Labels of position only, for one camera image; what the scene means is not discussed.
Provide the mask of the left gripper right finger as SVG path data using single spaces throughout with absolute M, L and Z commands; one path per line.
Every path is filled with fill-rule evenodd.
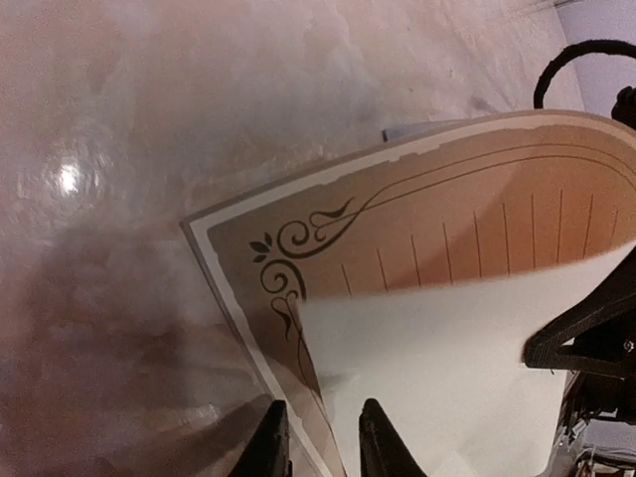
M 426 477 L 375 398 L 364 402 L 359 442 L 362 476 Z

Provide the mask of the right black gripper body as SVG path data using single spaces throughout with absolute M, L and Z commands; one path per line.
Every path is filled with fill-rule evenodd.
M 574 339 L 574 349 L 593 358 L 635 365 L 635 330 L 596 327 Z M 635 375 L 616 378 L 579 373 L 568 391 L 565 421 L 592 418 L 614 422 L 635 421 Z

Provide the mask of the grey envelope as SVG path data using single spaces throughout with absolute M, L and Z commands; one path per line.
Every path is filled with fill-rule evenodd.
M 413 124 L 401 124 L 392 126 L 382 131 L 383 140 L 390 142 L 393 140 L 409 137 L 416 134 L 427 133 L 435 129 L 441 128 L 447 124 L 447 121 L 420 122 Z

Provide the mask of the beige letter paper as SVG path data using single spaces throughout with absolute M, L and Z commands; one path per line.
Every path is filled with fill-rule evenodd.
M 525 342 L 635 243 L 635 134 L 537 110 L 394 141 L 202 211 L 185 233 L 298 476 L 360 472 L 384 408 L 431 476 L 537 476 L 566 374 Z

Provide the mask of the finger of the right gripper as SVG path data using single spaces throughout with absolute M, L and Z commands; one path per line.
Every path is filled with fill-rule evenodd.
M 533 335 L 529 368 L 571 371 L 635 369 L 635 252 L 581 302 Z

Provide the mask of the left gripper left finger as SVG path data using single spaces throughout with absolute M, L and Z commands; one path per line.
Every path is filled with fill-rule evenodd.
M 274 400 L 240 455 L 233 477 L 291 477 L 289 420 L 284 400 Z

